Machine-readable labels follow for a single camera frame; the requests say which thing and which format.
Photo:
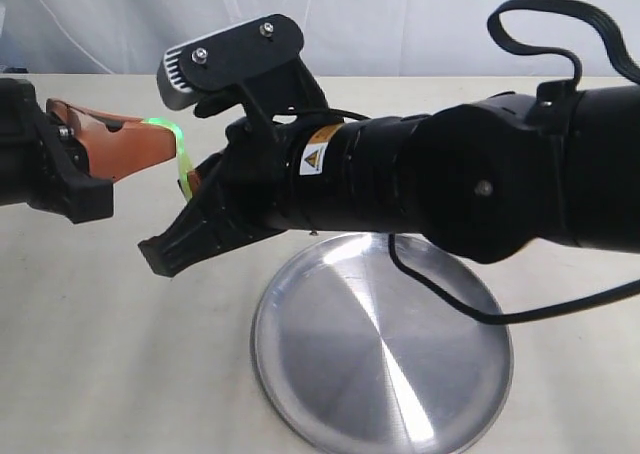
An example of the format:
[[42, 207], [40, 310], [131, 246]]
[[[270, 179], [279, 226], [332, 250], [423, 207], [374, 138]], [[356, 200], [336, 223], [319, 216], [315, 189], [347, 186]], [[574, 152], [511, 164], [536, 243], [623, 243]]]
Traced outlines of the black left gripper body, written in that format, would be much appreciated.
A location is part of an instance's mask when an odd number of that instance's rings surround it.
[[113, 182], [89, 173], [76, 130], [43, 111], [26, 79], [1, 80], [1, 204], [66, 217], [74, 224], [113, 216]]

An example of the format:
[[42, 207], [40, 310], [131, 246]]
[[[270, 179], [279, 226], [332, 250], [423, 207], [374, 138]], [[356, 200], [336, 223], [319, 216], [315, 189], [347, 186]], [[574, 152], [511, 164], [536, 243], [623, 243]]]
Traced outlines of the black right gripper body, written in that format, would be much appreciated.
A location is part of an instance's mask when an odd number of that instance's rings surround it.
[[275, 123], [275, 144], [242, 118], [227, 129], [215, 169], [219, 227], [246, 237], [286, 230], [417, 233], [404, 177], [420, 116], [345, 122], [304, 116]]

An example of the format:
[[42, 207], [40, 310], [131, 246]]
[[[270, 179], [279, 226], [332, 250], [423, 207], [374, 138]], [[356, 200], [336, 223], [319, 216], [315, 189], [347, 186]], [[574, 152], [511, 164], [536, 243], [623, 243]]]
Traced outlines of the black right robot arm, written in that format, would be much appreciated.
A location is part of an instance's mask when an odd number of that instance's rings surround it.
[[345, 123], [305, 114], [269, 144], [249, 121], [197, 169], [199, 185], [140, 243], [172, 277], [288, 230], [417, 233], [481, 264], [535, 239], [639, 249], [639, 90], [557, 99], [513, 92], [434, 114]]

